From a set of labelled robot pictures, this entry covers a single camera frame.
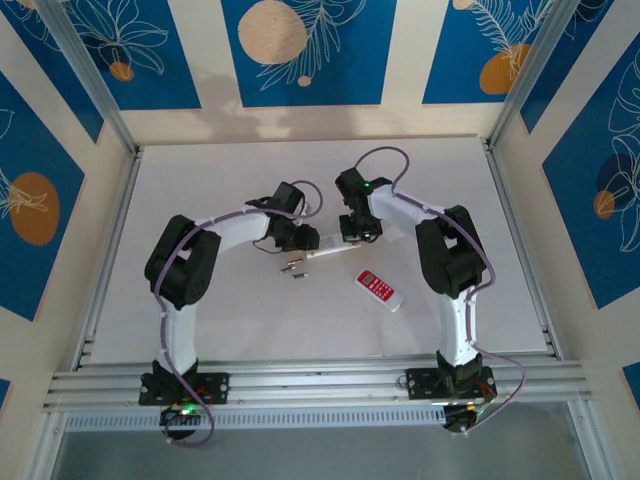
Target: metal frame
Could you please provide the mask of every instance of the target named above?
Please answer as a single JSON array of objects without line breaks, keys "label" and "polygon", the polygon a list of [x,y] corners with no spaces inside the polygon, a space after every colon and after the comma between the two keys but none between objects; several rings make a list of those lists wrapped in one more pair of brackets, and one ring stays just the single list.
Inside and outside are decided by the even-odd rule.
[{"label": "metal frame", "polygon": [[554,1],[547,20],[540,28],[540,33],[534,42],[534,48],[527,55],[524,65],[513,82],[511,90],[507,94],[502,109],[496,122],[489,132],[489,145],[493,150],[501,137],[505,134],[511,120],[520,113],[522,105],[529,96],[538,77],[549,60],[553,49],[562,36],[566,25],[578,8],[581,0],[550,0]]},{"label": "metal frame", "polygon": [[[600,418],[591,401],[589,385],[580,363],[567,360],[568,353],[558,341],[544,292],[521,235],[517,212],[510,201],[511,195],[502,175],[500,159],[495,155],[495,146],[505,134],[510,121],[518,114],[579,1],[557,2],[553,8],[538,35],[536,49],[529,55],[521,75],[507,96],[489,140],[485,141],[485,153],[549,346],[546,353],[514,355],[529,373],[527,386],[517,399],[523,402],[568,402],[592,476],[613,479],[619,478],[619,472],[615,469],[615,455],[604,440]],[[140,168],[138,147],[63,8],[55,0],[34,0],[34,4],[98,110],[125,149],[136,153],[136,157],[115,213],[102,269],[75,350],[72,371],[56,373],[46,397],[40,436],[32,455],[34,461],[25,476],[30,479],[49,478],[51,475],[65,425],[74,429],[86,427],[93,431],[153,429],[157,427],[149,419],[153,419],[158,411],[157,407],[140,407],[137,403],[140,375],[149,369],[148,365],[95,365],[85,361],[91,353],[93,336]],[[373,424],[383,421],[385,425],[392,425],[401,421],[417,421],[417,418],[424,420],[421,424],[429,423],[433,417],[425,412],[437,412],[441,406],[457,402],[450,399],[409,401],[408,392],[400,386],[398,379],[407,368],[435,365],[433,356],[425,355],[280,363],[204,363],[201,369],[223,370],[232,375],[229,404],[216,407],[216,415],[221,423],[224,424],[223,419],[226,418],[232,419],[228,420],[228,425],[233,428],[247,428],[248,425],[250,428],[281,428],[282,419],[286,419],[289,412],[311,415],[305,418],[316,419],[316,426],[324,427],[335,426],[331,423],[335,417],[326,420],[318,417],[329,411],[346,415],[338,421],[342,426],[353,426],[355,420]],[[497,380],[498,401],[502,401],[517,386],[520,373],[504,362],[489,362],[489,365],[494,369]],[[372,418],[357,416],[366,415],[366,412],[375,415]],[[408,417],[400,420],[399,412],[404,412]],[[253,420],[248,420],[248,424],[243,423],[244,420],[233,420],[240,418]],[[302,426],[296,421],[291,421],[290,425]]]},{"label": "metal frame", "polygon": [[139,149],[134,157],[131,165],[129,166],[129,172],[127,174],[124,186],[120,192],[120,201],[118,208],[116,209],[115,216],[113,218],[109,241],[102,259],[102,267],[98,276],[96,285],[93,289],[93,293],[89,300],[89,306],[84,322],[82,324],[82,331],[78,343],[76,344],[75,352],[73,355],[73,362],[71,369],[76,370],[80,366],[82,355],[87,348],[93,342],[93,336],[95,335],[98,318],[104,305],[104,299],[107,294],[107,287],[109,286],[109,280],[111,273],[113,272],[113,265],[116,260],[116,254],[118,253],[118,245],[120,244],[120,237],[124,230],[124,224],[127,219],[127,212],[129,211],[129,204],[131,203],[131,197],[133,196],[133,190],[135,187],[136,179],[138,178],[138,172],[140,170],[140,162],[142,159],[143,150]]},{"label": "metal frame", "polygon": [[122,147],[135,154],[138,146],[133,135],[64,7],[57,0],[33,0],[33,4],[102,118],[111,126]]}]

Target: green led light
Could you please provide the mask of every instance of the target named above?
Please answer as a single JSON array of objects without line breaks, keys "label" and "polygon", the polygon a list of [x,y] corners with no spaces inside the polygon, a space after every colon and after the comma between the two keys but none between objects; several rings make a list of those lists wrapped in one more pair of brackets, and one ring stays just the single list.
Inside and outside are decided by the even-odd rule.
[{"label": "green led light", "polygon": [[182,410],[180,410],[180,413],[182,415],[190,415],[193,413],[193,411],[196,409],[195,405],[187,405],[186,407],[184,407]]}]

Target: red and white remote control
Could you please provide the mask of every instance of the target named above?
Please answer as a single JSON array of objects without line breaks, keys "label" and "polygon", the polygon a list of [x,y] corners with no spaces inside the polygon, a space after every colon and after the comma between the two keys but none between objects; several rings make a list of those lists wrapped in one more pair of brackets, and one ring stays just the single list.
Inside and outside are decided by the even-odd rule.
[{"label": "red and white remote control", "polygon": [[371,270],[364,270],[358,275],[356,283],[392,312],[398,310],[404,302],[404,295],[384,283]]}]

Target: white platform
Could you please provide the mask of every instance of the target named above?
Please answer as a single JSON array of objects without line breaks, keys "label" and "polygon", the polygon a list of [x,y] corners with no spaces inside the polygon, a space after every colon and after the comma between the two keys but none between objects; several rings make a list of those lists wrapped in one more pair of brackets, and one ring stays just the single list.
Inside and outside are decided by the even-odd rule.
[{"label": "white platform", "polygon": [[[337,233],[347,213],[334,185],[367,150],[391,144],[408,151],[402,190],[428,202],[471,212],[498,275],[478,299],[478,342],[498,352],[543,351],[546,344],[480,141],[476,138],[332,141],[147,147],[98,323],[93,363],[150,362],[159,343],[159,309],[144,265],[169,218],[217,216],[272,194],[280,181],[308,179],[325,195],[312,225]],[[403,160],[380,152],[365,177],[394,178]],[[310,190],[307,200],[315,207]],[[306,262],[292,280],[279,273],[287,254],[241,245],[220,255],[201,303],[196,346],[201,360],[284,360],[433,353],[439,343],[435,295],[420,272],[415,240],[389,241]],[[359,290],[370,268],[406,296],[389,313]]]}]

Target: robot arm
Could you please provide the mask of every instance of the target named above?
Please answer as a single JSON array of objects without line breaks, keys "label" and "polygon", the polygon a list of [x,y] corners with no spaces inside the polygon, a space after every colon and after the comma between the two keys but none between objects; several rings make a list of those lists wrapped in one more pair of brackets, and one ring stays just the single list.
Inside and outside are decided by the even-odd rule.
[{"label": "robot arm", "polygon": [[471,345],[475,341],[475,302],[470,305],[468,332],[466,298],[468,291],[482,281],[486,267],[457,230],[429,212],[441,212],[454,219],[480,244],[469,212],[461,206],[445,210],[425,204],[400,191],[394,194],[389,180],[367,182],[355,168],[342,172],[336,186],[352,210],[350,215],[340,217],[345,241],[375,241],[382,235],[380,220],[395,224],[416,238],[423,276],[438,294],[440,305],[437,357],[441,376],[452,394],[466,389],[482,369],[482,357]]},{"label": "robot arm", "polygon": [[[242,243],[266,237],[273,238],[276,247],[285,252],[317,249],[318,232],[284,215],[293,214],[302,198],[300,190],[282,182],[272,197],[247,202],[245,215],[226,218],[198,231],[184,245],[183,250],[188,256],[177,256],[169,266],[160,286],[160,296],[167,306],[166,328],[162,334],[165,335],[166,349],[171,352],[176,371],[194,389],[193,382],[197,381],[195,322],[198,302],[209,287],[218,254]],[[267,209],[268,212],[256,212],[256,209]],[[197,225],[210,221],[194,221],[182,215],[169,221],[145,267],[145,277],[150,282],[152,292],[178,244]],[[179,402],[185,391],[171,372],[165,349],[160,343],[160,351],[153,362],[153,373],[144,374],[142,383],[150,392],[148,398],[159,399],[158,404],[161,405],[171,405]]]},{"label": "robot arm", "polygon": [[[190,221],[186,217],[177,216],[171,219],[165,230],[165,234],[169,232],[171,235],[174,231],[177,231],[177,224],[180,224],[182,227],[180,231],[186,233],[196,225],[205,223],[208,220],[209,219]],[[206,282],[206,286],[204,287],[204,290],[206,290],[209,284],[208,278],[210,278],[211,273],[213,273],[213,266],[217,255],[242,243],[261,240],[267,234],[270,220],[271,219],[264,213],[250,213],[244,216],[230,218],[223,222],[216,223],[211,227],[202,229],[200,236],[194,241],[193,245],[190,245],[189,260],[184,262],[185,268],[183,272],[191,271],[189,268],[192,265],[190,259],[192,255],[196,255],[193,259],[193,266],[205,268],[202,269],[200,275],[196,273],[194,284],[203,285],[202,282]],[[171,251],[173,251],[173,248],[175,248],[175,245],[172,244],[170,249],[167,250],[169,255]],[[157,278],[162,269],[162,265],[164,265],[162,259],[166,260],[166,258],[168,258],[168,256],[156,255],[155,261],[150,261],[145,271],[148,279]],[[173,363],[182,375],[196,363],[197,359],[194,339],[199,299],[196,300],[194,298],[195,295],[190,296],[186,294],[186,292],[172,291],[171,281],[171,278],[165,279],[163,288],[161,289],[161,295],[169,300],[169,302],[167,302],[166,340]],[[170,371],[162,349],[158,352],[156,360],[162,368]]]}]

